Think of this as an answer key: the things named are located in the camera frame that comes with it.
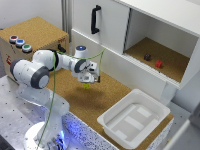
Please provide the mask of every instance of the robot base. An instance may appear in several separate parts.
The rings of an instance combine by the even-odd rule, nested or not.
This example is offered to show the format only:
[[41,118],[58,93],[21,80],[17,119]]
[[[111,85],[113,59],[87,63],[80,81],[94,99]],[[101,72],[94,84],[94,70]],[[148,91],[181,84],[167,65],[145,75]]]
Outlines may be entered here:
[[[34,137],[37,135],[39,130],[44,125],[44,122],[37,123],[33,125],[25,134],[24,137],[24,150],[49,150],[49,147],[45,146],[44,148],[38,147],[38,144],[35,142]],[[65,145],[69,144],[69,139],[65,141]]]

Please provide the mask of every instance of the white robotic arm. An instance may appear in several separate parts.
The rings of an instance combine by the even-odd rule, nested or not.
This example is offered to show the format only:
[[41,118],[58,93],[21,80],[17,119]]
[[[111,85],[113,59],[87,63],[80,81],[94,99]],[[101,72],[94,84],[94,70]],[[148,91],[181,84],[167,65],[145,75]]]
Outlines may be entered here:
[[[48,110],[45,115],[45,121],[47,121],[53,96],[53,92],[45,87],[49,82],[49,71],[54,70],[54,54],[55,70],[61,68],[71,70],[72,75],[78,77],[79,82],[94,83],[99,81],[95,80],[99,78],[97,64],[85,59],[88,58],[88,50],[85,46],[76,47],[74,57],[57,53],[54,50],[39,50],[34,53],[32,62],[23,59],[14,60],[11,63],[10,71],[15,80],[20,84],[17,93],[30,103],[45,106]],[[52,144],[49,145],[49,143],[52,142],[52,139],[56,139],[56,136],[62,131],[61,116],[68,113],[68,111],[69,103],[64,98],[55,94],[51,117],[41,141],[41,150],[53,149],[50,146]],[[41,138],[44,126],[45,124],[39,130],[37,136],[34,137],[36,144]]]

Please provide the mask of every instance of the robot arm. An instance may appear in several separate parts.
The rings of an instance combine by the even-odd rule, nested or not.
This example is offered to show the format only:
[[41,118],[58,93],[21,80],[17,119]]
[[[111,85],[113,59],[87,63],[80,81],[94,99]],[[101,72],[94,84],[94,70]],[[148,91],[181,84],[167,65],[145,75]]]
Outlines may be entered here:
[[88,50],[84,46],[78,46],[74,57],[56,53],[53,50],[39,50],[34,53],[32,62],[16,59],[12,62],[10,71],[18,82],[22,82],[35,89],[46,87],[49,81],[49,71],[53,71],[53,53],[55,53],[55,70],[61,68],[71,70],[79,82],[94,83],[99,77],[97,64],[87,59]]

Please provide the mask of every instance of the black handle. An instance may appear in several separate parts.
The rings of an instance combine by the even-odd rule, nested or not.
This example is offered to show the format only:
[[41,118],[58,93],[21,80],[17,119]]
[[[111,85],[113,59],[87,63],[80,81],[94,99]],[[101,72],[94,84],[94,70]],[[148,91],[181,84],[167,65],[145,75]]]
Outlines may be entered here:
[[96,8],[92,9],[91,31],[92,34],[98,33],[100,30],[96,28],[96,11],[101,10],[101,7],[96,5]]

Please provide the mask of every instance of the brown work surface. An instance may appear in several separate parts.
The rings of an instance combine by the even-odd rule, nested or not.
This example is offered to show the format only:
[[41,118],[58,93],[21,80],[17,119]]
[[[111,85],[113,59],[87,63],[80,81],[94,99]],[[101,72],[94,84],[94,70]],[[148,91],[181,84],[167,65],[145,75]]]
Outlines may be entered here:
[[[47,86],[51,90],[54,87],[53,81],[52,72]],[[97,118],[129,92],[131,89],[103,72],[101,83],[90,84],[89,89],[84,89],[83,83],[78,82],[76,77],[72,77],[70,71],[60,70],[56,72],[56,93],[69,102],[70,111],[119,149],[123,148],[104,133]],[[168,115],[137,150],[146,149],[172,119],[173,115]]]
[[[144,38],[125,53],[162,72],[168,77],[181,82],[183,74],[189,62],[189,58],[169,49],[149,38]],[[150,54],[151,60],[144,60],[144,55]],[[155,67],[156,61],[162,61],[161,68]]]
[[0,37],[9,42],[12,35],[24,39],[33,51],[57,41],[68,34],[40,17],[35,17],[0,31]]

